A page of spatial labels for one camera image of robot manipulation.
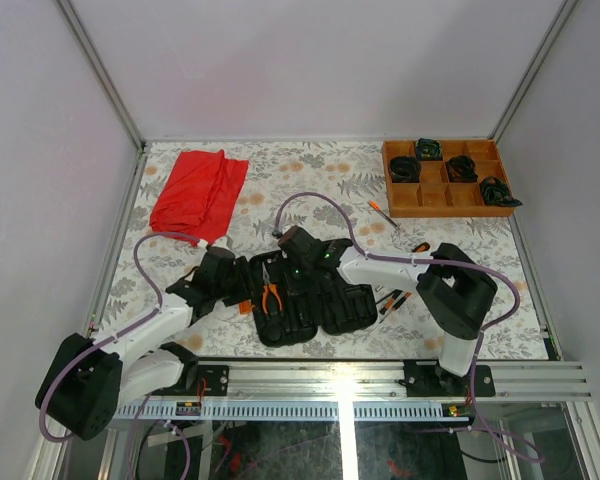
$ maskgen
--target table surface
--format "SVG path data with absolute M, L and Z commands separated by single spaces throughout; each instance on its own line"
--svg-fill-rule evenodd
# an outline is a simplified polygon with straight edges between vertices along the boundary
M 154 143 L 127 228 L 103 319 L 116 324 L 152 307 L 155 294 L 136 270 L 135 243 L 150 233 L 149 215 L 182 151 L 223 149 L 227 157 L 249 160 L 247 178 L 238 198 L 227 245 L 247 258 L 275 250 L 271 236 L 279 205 L 302 191 L 323 193 L 350 215 L 363 245 L 386 251 L 408 251 L 427 241 L 435 249 L 450 242 L 474 262 L 499 270 L 520 290 L 520 310 L 488 330 L 480 357 L 484 359 L 546 359 L 538 318 L 529 295 L 520 258 L 506 218 L 396 219 L 392 228 L 369 205 L 376 201 L 385 211 L 387 199 L 380 142 L 196 142 Z M 347 236 L 338 212 L 318 198 L 305 197 L 285 210 L 282 226 L 297 224 L 323 240 Z M 155 238 L 140 249 L 140 261 L 162 289 L 191 270 L 202 258 L 201 249 L 188 243 Z M 513 296 L 498 282 L 498 293 L 488 316 L 504 313 Z M 293 346 L 269 348 L 260 343 L 251 315 L 220 302 L 176 340 L 201 356 L 286 358 L 433 358 L 440 352 L 442 330 L 424 303 L 413 295 L 381 325 L 341 336 L 319 330 L 317 336 Z

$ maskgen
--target coiled black cable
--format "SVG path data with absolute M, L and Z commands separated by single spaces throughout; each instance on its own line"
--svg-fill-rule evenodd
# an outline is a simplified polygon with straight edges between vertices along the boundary
M 466 155 L 458 155 L 449 160 L 447 172 L 449 173 L 450 182 L 472 183 L 478 181 L 476 164 Z
M 496 463 L 504 463 L 507 461 L 506 456 L 500 457 L 500 458 L 494 458 L 493 460 L 491 460 L 491 459 L 476 457 L 474 455 L 471 455 L 470 453 L 465 452 L 464 450 L 460 450 L 460 453 L 462 455 L 464 455 L 465 457 L 470 458 L 471 460 L 474 460 L 474 461 L 480 462 L 480 463 L 496 464 Z
M 395 157 L 389 162 L 389 174 L 393 183 L 418 183 L 422 166 L 415 157 Z
M 519 207 L 520 200 L 511 196 L 511 190 L 506 183 L 497 177 L 487 177 L 480 183 L 480 193 L 484 204 L 497 207 Z
M 435 140 L 420 138 L 416 142 L 416 157 L 420 160 L 442 160 L 442 148 Z

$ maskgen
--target red cloth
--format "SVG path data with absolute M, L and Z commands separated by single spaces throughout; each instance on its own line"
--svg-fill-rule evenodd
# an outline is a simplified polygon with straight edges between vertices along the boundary
M 182 152 L 153 207 L 151 228 L 214 242 L 227 233 L 247 168 L 248 161 L 228 159 L 223 150 Z

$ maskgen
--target wooden compartment box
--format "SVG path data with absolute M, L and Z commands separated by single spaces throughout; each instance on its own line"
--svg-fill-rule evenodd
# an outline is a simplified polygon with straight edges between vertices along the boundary
M 389 212 L 396 218 L 426 217 L 508 217 L 514 207 L 485 206 L 480 194 L 480 182 L 497 177 L 509 185 L 493 140 L 438 140 L 442 161 L 423 160 L 419 183 L 393 183 L 389 161 L 400 156 L 415 157 L 416 140 L 384 142 L 382 162 L 387 182 Z M 467 155 L 476 164 L 478 181 L 450 182 L 447 162 L 457 155 Z

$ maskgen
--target pliers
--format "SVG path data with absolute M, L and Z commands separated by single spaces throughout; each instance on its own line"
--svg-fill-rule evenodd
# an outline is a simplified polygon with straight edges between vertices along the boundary
M 269 300 L 269 294 L 272 293 L 274 297 L 278 300 L 278 310 L 282 311 L 282 300 L 280 299 L 280 295 L 278 295 L 278 286 L 271 283 L 271 278 L 269 277 L 269 272 L 267 272 L 264 263 L 262 264 L 262 279 L 264 280 L 264 293 L 262 295 L 262 309 L 264 313 L 269 315 L 269 307 L 267 307 L 267 303 Z

